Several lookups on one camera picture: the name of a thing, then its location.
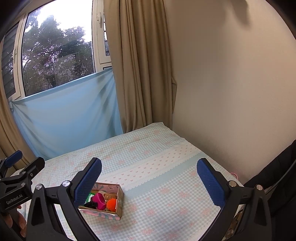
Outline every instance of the open box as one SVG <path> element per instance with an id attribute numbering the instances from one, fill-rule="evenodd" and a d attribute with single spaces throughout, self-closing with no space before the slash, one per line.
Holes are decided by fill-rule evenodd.
<path id="1" fill-rule="evenodd" d="M 95 183 L 92 190 L 92 193 L 117 193 L 117 202 L 116 202 L 116 210 L 115 212 L 110 211 L 101 211 L 97 209 L 92 209 L 88 207 L 79 206 L 78 210 L 83 213 L 87 213 L 90 215 L 107 218 L 107 219 L 114 219 L 120 220 L 122 217 L 122 207 L 123 207 L 123 191 L 119 184 L 112 184 L 112 183 Z"/>

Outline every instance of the tree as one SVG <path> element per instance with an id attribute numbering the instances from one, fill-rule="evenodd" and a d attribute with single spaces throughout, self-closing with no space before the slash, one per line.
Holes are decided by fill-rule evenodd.
<path id="1" fill-rule="evenodd" d="M 32 95 L 94 72 L 92 44 L 82 27 L 58 28 L 54 16 L 38 27 L 40 8 L 28 16 L 22 46 L 26 95 Z"/>

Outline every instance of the blue gripper pad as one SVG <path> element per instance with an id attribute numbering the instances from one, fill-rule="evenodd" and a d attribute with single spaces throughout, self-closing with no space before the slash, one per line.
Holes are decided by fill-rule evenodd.
<path id="1" fill-rule="evenodd" d="M 78 177 L 80 177 L 80 174 L 82 174 L 82 176 L 80 177 L 81 181 L 76 185 L 76 188 L 74 189 L 73 203 L 76 208 L 85 203 L 87 196 L 89 195 L 101 172 L 101 160 L 98 158 L 92 158 L 86 168 L 76 174 L 76 176 Z"/>
<path id="2" fill-rule="evenodd" d="M 200 179 L 202 180 L 205 188 L 207 189 L 207 192 L 209 193 L 213 203 L 216 206 L 222 208 L 225 205 L 224 190 L 212 173 L 212 171 L 215 172 L 214 168 L 211 171 L 209 167 L 205 164 L 203 159 L 204 158 L 197 161 L 197 173 L 200 176 Z"/>
<path id="3" fill-rule="evenodd" d="M 10 168 L 14 164 L 16 164 L 20 159 L 22 159 L 22 152 L 18 150 L 15 153 L 13 153 L 11 156 L 6 158 L 4 165 L 7 168 Z"/>

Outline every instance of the metal screw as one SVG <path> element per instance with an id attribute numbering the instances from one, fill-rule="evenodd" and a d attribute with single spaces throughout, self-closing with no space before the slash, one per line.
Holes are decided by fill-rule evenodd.
<path id="1" fill-rule="evenodd" d="M 62 185 L 63 185 L 64 187 L 67 187 L 67 186 L 70 185 L 70 181 L 64 181 L 64 182 L 62 183 Z"/>
<path id="2" fill-rule="evenodd" d="M 229 185 L 230 185 L 231 187 L 235 187 L 235 186 L 237 185 L 237 183 L 236 183 L 235 181 L 230 181 L 230 182 L 229 182 Z"/>
<path id="3" fill-rule="evenodd" d="M 36 189 L 37 189 L 37 190 L 40 190 L 41 188 L 42 188 L 42 184 L 37 184 L 37 185 L 36 185 Z"/>
<path id="4" fill-rule="evenodd" d="M 257 185 L 256 188 L 261 191 L 263 189 L 263 186 Z"/>

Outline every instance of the orange ball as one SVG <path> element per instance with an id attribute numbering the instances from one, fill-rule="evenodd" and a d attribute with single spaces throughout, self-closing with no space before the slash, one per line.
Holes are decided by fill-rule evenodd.
<path id="1" fill-rule="evenodd" d="M 108 202 L 106 203 L 107 209 L 110 210 L 111 212 L 115 212 L 116 211 L 116 202 L 117 202 L 117 199 L 115 199 L 115 198 L 111 198 L 110 200 L 108 200 Z"/>

